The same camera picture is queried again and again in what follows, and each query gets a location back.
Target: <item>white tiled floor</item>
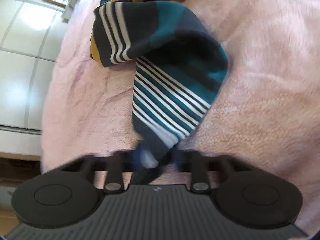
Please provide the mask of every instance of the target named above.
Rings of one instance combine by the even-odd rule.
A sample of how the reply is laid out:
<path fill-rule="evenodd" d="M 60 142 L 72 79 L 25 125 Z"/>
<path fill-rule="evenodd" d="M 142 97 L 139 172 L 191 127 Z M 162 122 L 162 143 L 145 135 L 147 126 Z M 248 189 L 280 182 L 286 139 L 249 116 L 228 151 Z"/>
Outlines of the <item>white tiled floor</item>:
<path fill-rule="evenodd" d="M 29 128 L 41 129 L 43 103 L 51 80 L 54 62 L 40 59 L 31 90 Z"/>
<path fill-rule="evenodd" d="M 61 16 L 61 12 L 56 13 L 40 55 L 42 58 L 55 60 L 59 55 L 61 42 L 68 28 L 68 24 L 62 21 Z"/>
<path fill-rule="evenodd" d="M 34 57 L 0 51 L 0 124 L 24 127 Z"/>
<path fill-rule="evenodd" d="M 8 32 L 3 48 L 37 56 L 55 10 L 24 3 Z"/>
<path fill-rule="evenodd" d="M 40 5 L 0 0 L 0 125 L 41 129 L 54 61 L 68 27 L 61 15 Z"/>
<path fill-rule="evenodd" d="M 6 8 L 6 10 L 1 10 L 1 20 L 0 20 L 0 42 L 3 38 L 4 33 L 9 27 L 15 13 L 22 2 L 14 0 L 0 0 L 0 8 Z"/>

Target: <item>ribbed black surface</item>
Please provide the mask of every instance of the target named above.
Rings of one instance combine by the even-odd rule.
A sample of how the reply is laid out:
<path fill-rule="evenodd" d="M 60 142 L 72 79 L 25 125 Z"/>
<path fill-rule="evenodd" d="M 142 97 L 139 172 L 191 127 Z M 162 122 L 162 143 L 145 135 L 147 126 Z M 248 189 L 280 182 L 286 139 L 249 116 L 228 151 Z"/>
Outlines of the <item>ribbed black surface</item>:
<path fill-rule="evenodd" d="M 245 228 L 222 216 L 210 198 L 184 185 L 132 185 L 105 197 L 87 219 L 68 227 L 40 229 L 21 224 L 8 240 L 287 240 L 304 236 L 290 225 L 272 230 Z"/>

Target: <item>white stripe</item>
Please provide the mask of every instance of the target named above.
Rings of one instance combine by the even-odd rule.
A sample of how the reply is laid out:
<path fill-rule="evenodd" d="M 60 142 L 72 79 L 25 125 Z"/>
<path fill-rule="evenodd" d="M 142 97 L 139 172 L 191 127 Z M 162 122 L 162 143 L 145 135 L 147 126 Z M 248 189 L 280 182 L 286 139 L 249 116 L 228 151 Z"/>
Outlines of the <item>white stripe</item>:
<path fill-rule="evenodd" d="M 142 85 L 151 95 L 153 95 L 161 104 L 163 104 L 171 113 L 173 113 L 176 117 L 178 117 L 181 121 L 187 124 L 190 128 L 195 129 L 196 127 L 191 124 L 189 121 L 184 119 L 181 115 L 179 115 L 176 111 L 174 111 L 166 102 L 164 102 L 156 93 L 154 93 L 147 85 L 145 85 L 137 76 L 134 78 L 140 85 Z"/>
<path fill-rule="evenodd" d="M 118 64 L 118 62 L 116 62 L 116 61 L 114 60 L 114 58 L 115 58 L 115 52 L 116 52 L 116 46 L 115 46 L 115 43 L 114 43 L 113 38 L 112 38 L 112 36 L 111 36 L 110 29 L 109 29 L 109 27 L 108 27 L 108 24 L 107 24 L 107 22 L 106 22 L 106 19 L 105 19 L 105 17 L 104 17 L 104 14 L 103 14 L 103 9 L 104 9 L 105 7 L 106 7 L 106 6 L 103 5 L 103 6 L 101 6 L 101 7 L 99 8 L 99 14 L 100 14 L 100 18 L 101 18 L 101 20 L 102 20 L 102 24 L 103 24 L 104 30 L 105 30 L 105 32 L 106 32 L 106 34 L 107 34 L 107 37 L 108 37 L 110 46 L 111 46 L 110 61 L 111 61 L 111 63 L 113 63 L 113 64 Z"/>
<path fill-rule="evenodd" d="M 144 76 L 142 76 L 140 73 L 136 72 L 136 79 L 137 81 L 150 93 L 152 93 L 154 96 L 156 96 L 155 93 L 153 93 L 152 90 L 148 88 L 147 85 L 145 85 L 142 81 L 138 79 L 140 77 L 144 82 L 146 82 L 150 87 L 152 87 L 159 95 L 161 95 L 165 100 L 167 100 L 175 109 L 177 109 L 184 117 L 188 118 L 191 122 L 193 122 L 195 125 L 198 125 L 199 122 L 197 122 L 195 119 L 193 119 L 190 115 L 188 115 L 186 112 L 184 112 L 175 102 L 173 102 L 170 98 L 168 98 L 164 93 L 162 93 L 154 84 L 152 84 L 148 79 L 146 79 Z"/>
<path fill-rule="evenodd" d="M 166 127 L 176 132 L 181 139 L 185 139 L 186 136 L 179 130 L 175 129 L 171 124 L 169 124 L 165 119 L 163 119 L 155 110 L 153 110 L 136 92 L 133 91 L 133 95 L 152 113 L 156 118 L 158 118 Z"/>
<path fill-rule="evenodd" d="M 159 138 L 164 142 L 164 144 L 171 148 L 173 145 L 177 144 L 179 142 L 179 139 L 177 136 L 175 136 L 173 133 L 170 133 L 168 130 L 164 129 L 161 125 L 159 125 L 155 120 L 153 120 L 150 116 L 148 116 L 139 106 L 136 105 L 135 102 L 132 102 L 132 112 L 137 116 L 140 115 L 137 111 L 139 111 L 147 120 L 151 126 L 153 126 L 153 131 L 156 135 L 160 135 Z"/>
<path fill-rule="evenodd" d="M 143 123 L 145 123 L 159 138 L 160 140 L 168 147 L 172 148 L 172 138 L 168 138 L 165 134 L 161 132 L 160 129 L 156 128 L 154 125 L 152 125 L 150 122 L 148 122 L 145 118 L 143 118 L 134 108 L 132 108 L 132 113 L 138 117 Z"/>
<path fill-rule="evenodd" d="M 147 63 L 143 62 L 139 58 L 137 58 L 137 61 L 142 63 L 145 67 L 147 67 L 150 71 L 152 71 L 155 75 L 157 75 L 162 81 L 167 83 L 170 87 L 172 87 L 174 90 L 176 90 L 180 95 L 184 96 L 187 100 L 189 100 L 191 103 L 193 103 L 194 106 L 198 107 L 203 113 L 206 113 L 207 110 L 203 108 L 197 101 L 195 101 L 193 98 L 188 96 L 185 92 L 183 92 L 181 89 L 173 85 L 171 82 L 169 82 L 167 79 L 165 79 L 162 75 L 160 75 L 157 71 L 155 71 L 151 66 L 149 66 Z"/>
<path fill-rule="evenodd" d="M 190 133 L 184 129 L 181 125 L 177 124 L 174 120 L 172 120 L 165 112 L 163 112 L 150 98 L 148 98 L 139 88 L 133 86 L 133 94 L 135 91 L 138 92 L 153 108 L 155 108 L 164 118 L 166 118 L 171 124 L 173 124 L 177 129 L 182 131 L 185 135 L 190 135 Z"/>
<path fill-rule="evenodd" d="M 148 150 L 142 150 L 140 154 L 140 162 L 143 167 L 146 169 L 155 168 L 158 166 L 159 162 L 155 159 L 155 157 Z"/>
<path fill-rule="evenodd" d="M 137 66 L 143 70 L 145 73 L 147 73 L 151 78 L 153 78 L 155 81 L 157 81 L 160 85 L 162 85 L 167 91 L 169 91 L 174 97 L 176 97 L 178 100 L 180 100 L 184 105 L 186 105 L 192 112 L 194 112 L 196 115 L 203 117 L 203 114 L 201 114 L 198 110 L 196 110 L 192 105 L 190 105 L 186 100 L 184 100 L 181 96 L 179 96 L 176 92 L 174 92 L 172 89 L 167 87 L 163 82 L 161 82 L 159 79 L 157 79 L 153 74 L 151 74 L 148 70 L 146 70 L 143 66 L 141 66 L 137 62 Z"/>
<path fill-rule="evenodd" d="M 186 92 L 188 92 L 190 95 L 192 95 L 195 99 L 197 99 L 201 104 L 203 104 L 204 106 L 206 106 L 207 108 L 209 108 L 211 105 L 208 104 L 206 101 L 204 101 L 201 97 L 199 97 L 197 94 L 195 94 L 194 92 L 192 92 L 190 89 L 188 89 L 187 87 L 185 87 L 184 85 L 182 85 L 180 82 L 176 81 L 174 78 L 172 78 L 170 75 L 168 75 L 166 72 L 164 72 L 161 68 L 159 68 L 158 66 L 156 66 L 155 64 L 153 64 L 150 60 L 148 60 L 147 58 L 141 56 L 140 58 L 144 59 L 146 62 L 148 62 L 150 65 L 152 65 L 156 70 L 158 70 L 160 73 L 162 73 L 164 76 L 166 76 L 168 79 L 170 79 L 172 82 L 174 82 L 175 84 L 177 84 L 179 87 L 181 87 L 182 89 L 184 89 Z"/>
<path fill-rule="evenodd" d="M 119 27 L 122 33 L 122 37 L 124 39 L 125 42 L 125 49 L 122 53 L 122 57 L 125 60 L 131 60 L 128 55 L 127 55 L 127 51 L 128 49 L 131 47 L 131 42 L 129 39 L 129 34 L 128 34 L 128 29 L 127 26 L 125 24 L 125 20 L 124 20 L 124 15 L 123 15 L 123 11 L 122 11 L 122 2 L 116 2 L 116 15 L 117 15 L 117 19 L 118 19 L 118 23 L 119 23 Z"/>
<path fill-rule="evenodd" d="M 113 32 L 113 35 L 115 37 L 115 40 L 118 44 L 118 52 L 116 54 L 116 60 L 118 62 L 124 62 L 122 59 L 120 59 L 120 53 L 122 52 L 122 42 L 119 38 L 119 34 L 118 34 L 118 30 L 117 30 L 117 27 L 116 27 L 116 23 L 115 23 L 115 20 L 112 16 L 112 11 L 111 11 L 111 4 L 112 2 L 107 2 L 106 3 L 106 7 L 107 7 L 107 17 L 108 17 L 108 20 L 110 22 L 110 25 L 111 25 L 111 28 L 112 28 L 112 32 Z"/>

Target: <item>bed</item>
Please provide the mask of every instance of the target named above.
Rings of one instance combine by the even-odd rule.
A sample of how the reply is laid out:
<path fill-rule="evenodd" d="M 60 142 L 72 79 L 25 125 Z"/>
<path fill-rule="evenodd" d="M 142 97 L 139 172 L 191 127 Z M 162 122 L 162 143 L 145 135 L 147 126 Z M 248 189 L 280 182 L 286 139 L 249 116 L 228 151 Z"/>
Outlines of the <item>bed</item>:
<path fill-rule="evenodd" d="M 181 149 L 229 153 L 295 184 L 297 225 L 320 221 L 320 0 L 185 0 L 229 59 L 229 76 Z M 103 68 L 90 58 L 93 9 L 79 0 L 53 70 L 43 114 L 42 170 L 87 153 L 133 149 L 135 62 Z M 154 183 L 185 183 L 167 171 Z"/>

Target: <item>striped clothing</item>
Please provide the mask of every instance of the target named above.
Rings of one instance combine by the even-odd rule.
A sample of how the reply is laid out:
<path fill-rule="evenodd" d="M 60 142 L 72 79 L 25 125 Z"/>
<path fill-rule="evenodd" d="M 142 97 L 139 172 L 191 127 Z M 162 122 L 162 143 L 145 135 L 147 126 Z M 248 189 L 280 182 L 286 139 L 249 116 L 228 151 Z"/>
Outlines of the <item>striped clothing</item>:
<path fill-rule="evenodd" d="M 201 122 L 226 76 L 227 57 L 180 4 L 101 3 L 94 11 L 91 57 L 105 67 L 136 60 L 132 122 L 144 138 L 142 166 L 154 167 Z"/>

